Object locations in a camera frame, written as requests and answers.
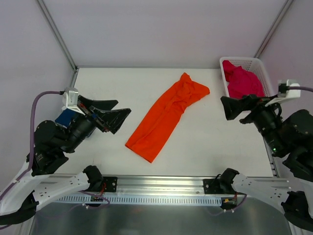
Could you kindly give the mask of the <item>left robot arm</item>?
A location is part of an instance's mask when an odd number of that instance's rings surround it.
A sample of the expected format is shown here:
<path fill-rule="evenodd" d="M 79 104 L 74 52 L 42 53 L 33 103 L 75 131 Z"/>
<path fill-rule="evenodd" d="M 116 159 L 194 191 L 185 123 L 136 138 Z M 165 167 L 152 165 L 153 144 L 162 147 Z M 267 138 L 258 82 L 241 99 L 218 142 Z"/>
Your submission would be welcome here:
<path fill-rule="evenodd" d="M 78 111 L 65 109 L 55 121 L 45 120 L 33 129 L 32 151 L 22 169 L 0 194 L 0 227 L 19 224 L 54 200 L 77 191 L 96 192 L 104 188 L 100 170 L 87 166 L 79 174 L 53 186 L 40 183 L 68 161 L 66 154 L 96 130 L 115 134 L 131 113 L 115 109 L 117 100 L 91 100 L 78 96 Z"/>

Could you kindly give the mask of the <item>orange t shirt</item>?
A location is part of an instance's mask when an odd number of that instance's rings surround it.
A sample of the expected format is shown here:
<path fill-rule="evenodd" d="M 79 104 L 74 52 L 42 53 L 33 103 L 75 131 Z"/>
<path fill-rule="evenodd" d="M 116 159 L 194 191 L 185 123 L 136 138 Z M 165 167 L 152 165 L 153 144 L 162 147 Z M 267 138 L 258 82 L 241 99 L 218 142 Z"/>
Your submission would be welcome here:
<path fill-rule="evenodd" d="M 210 94 L 210 89 L 183 73 L 149 109 L 125 146 L 152 163 L 161 152 L 185 110 Z"/>

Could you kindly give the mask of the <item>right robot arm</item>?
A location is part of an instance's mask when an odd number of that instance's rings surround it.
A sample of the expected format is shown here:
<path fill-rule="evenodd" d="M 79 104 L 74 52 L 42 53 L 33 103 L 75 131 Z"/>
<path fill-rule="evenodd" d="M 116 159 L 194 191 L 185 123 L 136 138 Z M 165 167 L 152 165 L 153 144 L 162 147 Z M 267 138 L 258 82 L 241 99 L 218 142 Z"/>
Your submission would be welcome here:
<path fill-rule="evenodd" d="M 227 120 L 239 114 L 241 124 L 254 124 L 275 158 L 283 159 L 303 187 L 302 191 L 282 190 L 258 182 L 244 174 L 227 168 L 219 177 L 223 193 L 232 191 L 252 196 L 281 212 L 293 225 L 313 230 L 313 117 L 308 110 L 294 112 L 282 119 L 282 107 L 277 96 L 244 96 L 242 99 L 221 97 Z"/>

